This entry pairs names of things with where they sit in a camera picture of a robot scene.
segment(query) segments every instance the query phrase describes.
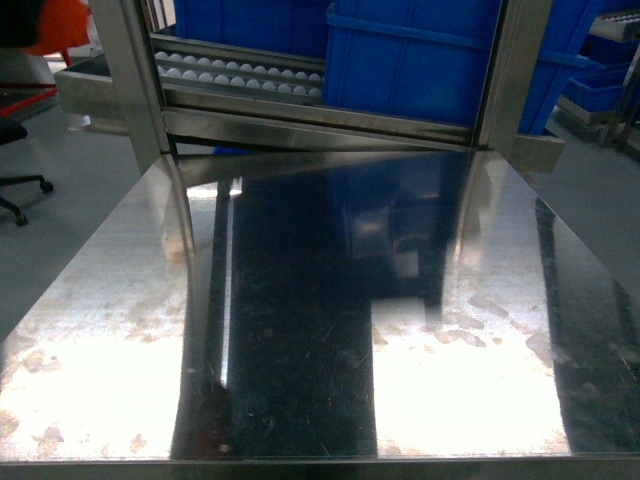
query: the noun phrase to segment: chair base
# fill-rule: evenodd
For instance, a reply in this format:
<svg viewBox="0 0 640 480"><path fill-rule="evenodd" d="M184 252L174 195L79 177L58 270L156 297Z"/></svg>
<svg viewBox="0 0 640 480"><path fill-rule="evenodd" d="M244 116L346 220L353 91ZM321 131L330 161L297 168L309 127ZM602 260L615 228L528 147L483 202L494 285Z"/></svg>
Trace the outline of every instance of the chair base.
<svg viewBox="0 0 640 480"><path fill-rule="evenodd" d="M42 175L27 175L22 177L5 177L0 178L0 187L6 187L8 185L17 185L20 183L27 182L40 182L40 190L43 193L51 193L53 192L53 184L45 180ZM6 208L10 210L15 216L16 225L19 227L23 227L29 223L27 217L20 211L18 206L15 203L11 203L10 201L0 197L0 207Z"/></svg>

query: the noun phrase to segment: gray floor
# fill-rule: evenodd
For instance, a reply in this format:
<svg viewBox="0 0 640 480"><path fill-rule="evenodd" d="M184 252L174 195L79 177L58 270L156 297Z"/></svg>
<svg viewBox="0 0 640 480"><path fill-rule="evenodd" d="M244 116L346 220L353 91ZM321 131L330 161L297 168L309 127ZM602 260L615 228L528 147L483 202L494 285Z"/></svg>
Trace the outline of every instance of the gray floor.
<svg viewBox="0 0 640 480"><path fill-rule="evenodd" d="M1 149L0 174L41 172L56 191L44 196L37 185L2 189L24 207L30 224L17 228L0 211L0 339L139 178L127 138L69 130L78 123L55 107L23 123L26 140ZM640 298L640 164L555 119L549 128L567 147L552 174L536 176L540 193Z"/></svg>
<svg viewBox="0 0 640 480"><path fill-rule="evenodd" d="M3 339L140 177L126 137L70 131L79 117L57 106L23 122L29 136L0 149L0 175L40 173L2 188L29 219L18 228L0 211L0 339Z"/></svg>

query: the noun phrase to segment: white roller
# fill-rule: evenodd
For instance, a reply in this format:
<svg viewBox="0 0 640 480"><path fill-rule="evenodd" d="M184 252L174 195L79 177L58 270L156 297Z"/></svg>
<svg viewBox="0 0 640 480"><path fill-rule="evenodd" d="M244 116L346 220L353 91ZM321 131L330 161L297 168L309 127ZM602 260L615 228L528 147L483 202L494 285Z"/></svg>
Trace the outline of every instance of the white roller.
<svg viewBox="0 0 640 480"><path fill-rule="evenodd" d="M244 87L244 80L242 77L233 77L231 80L231 85L234 87Z"/></svg>
<svg viewBox="0 0 640 480"><path fill-rule="evenodd" d="M196 74L196 72L194 72L193 70L187 70L182 74L182 78L184 78L185 80L197 80L198 74Z"/></svg>
<svg viewBox="0 0 640 480"><path fill-rule="evenodd" d="M177 68L170 68L167 70L167 77L180 78L182 77L182 73Z"/></svg>
<svg viewBox="0 0 640 480"><path fill-rule="evenodd" d="M218 85L229 85L229 77L226 75L218 75L214 82Z"/></svg>

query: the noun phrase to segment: chair caster wheel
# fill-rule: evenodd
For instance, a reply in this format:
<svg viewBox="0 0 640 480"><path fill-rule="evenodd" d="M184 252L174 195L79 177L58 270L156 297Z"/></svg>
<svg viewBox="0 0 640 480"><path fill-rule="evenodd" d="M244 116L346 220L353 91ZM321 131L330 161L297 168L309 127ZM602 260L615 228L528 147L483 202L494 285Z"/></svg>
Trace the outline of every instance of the chair caster wheel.
<svg viewBox="0 0 640 480"><path fill-rule="evenodd" d="M51 182L41 182L40 183L40 190L42 190L43 193L51 193L51 192L53 192L53 183L51 183Z"/></svg>
<svg viewBox="0 0 640 480"><path fill-rule="evenodd" d="M25 217L24 213L16 215L16 225L18 225L19 227L24 227L28 223L29 220L27 220L27 217Z"/></svg>

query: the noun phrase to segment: metal shelf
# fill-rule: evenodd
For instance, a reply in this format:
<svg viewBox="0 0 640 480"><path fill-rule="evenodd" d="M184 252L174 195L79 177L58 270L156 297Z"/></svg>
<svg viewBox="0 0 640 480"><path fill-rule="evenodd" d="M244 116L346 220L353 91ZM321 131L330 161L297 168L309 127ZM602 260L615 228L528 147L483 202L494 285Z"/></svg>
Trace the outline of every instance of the metal shelf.
<svg viewBox="0 0 640 480"><path fill-rule="evenodd" d="M600 15L589 33L614 42L632 41L640 35L640 8Z"/></svg>

